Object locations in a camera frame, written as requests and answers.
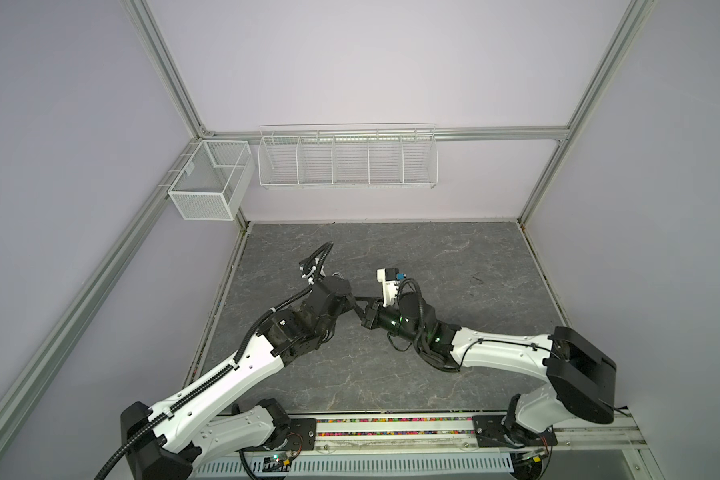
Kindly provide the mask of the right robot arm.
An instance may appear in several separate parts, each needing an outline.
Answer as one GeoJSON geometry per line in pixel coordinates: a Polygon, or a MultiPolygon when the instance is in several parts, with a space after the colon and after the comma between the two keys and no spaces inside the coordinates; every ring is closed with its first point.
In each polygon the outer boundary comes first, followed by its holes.
{"type": "Polygon", "coordinates": [[[553,446],[552,430],[560,422],[609,425],[614,420],[617,366],[569,327],[520,336],[477,331],[439,320],[434,308],[412,293],[395,304],[363,297],[354,311],[364,328],[408,341],[419,358],[438,371],[490,368],[541,381],[535,390],[514,395],[504,413],[474,418],[481,446],[553,446]]]}

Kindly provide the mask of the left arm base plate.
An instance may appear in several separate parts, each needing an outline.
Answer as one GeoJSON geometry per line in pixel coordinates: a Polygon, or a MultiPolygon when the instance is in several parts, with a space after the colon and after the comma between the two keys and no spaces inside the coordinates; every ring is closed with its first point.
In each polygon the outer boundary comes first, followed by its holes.
{"type": "Polygon", "coordinates": [[[287,424],[277,425],[260,451],[312,451],[317,440],[316,418],[292,418],[287,424]]]}

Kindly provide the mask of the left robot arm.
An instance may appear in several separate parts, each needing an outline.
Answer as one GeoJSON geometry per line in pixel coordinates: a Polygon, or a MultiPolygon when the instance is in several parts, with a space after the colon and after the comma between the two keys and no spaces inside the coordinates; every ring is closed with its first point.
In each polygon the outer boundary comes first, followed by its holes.
{"type": "Polygon", "coordinates": [[[213,451],[225,454],[283,441],[289,419],[274,400],[223,422],[232,437],[221,440],[215,417],[263,380],[329,340],[336,322],[356,302],[348,280],[322,277],[267,310],[227,359],[179,392],[151,406],[136,402],[121,414],[120,447],[96,476],[105,479],[121,459],[136,479],[188,479],[213,451]],[[291,301],[300,307],[291,308],[291,301]]]}

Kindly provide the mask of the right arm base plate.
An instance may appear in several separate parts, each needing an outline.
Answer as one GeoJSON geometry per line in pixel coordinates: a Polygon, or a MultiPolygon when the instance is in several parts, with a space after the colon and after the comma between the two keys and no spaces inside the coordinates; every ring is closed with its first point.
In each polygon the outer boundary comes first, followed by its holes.
{"type": "Polygon", "coordinates": [[[504,415],[473,415],[477,445],[481,448],[554,447],[558,445],[557,437],[549,428],[541,433],[534,433],[524,427],[504,425],[504,415]]]}

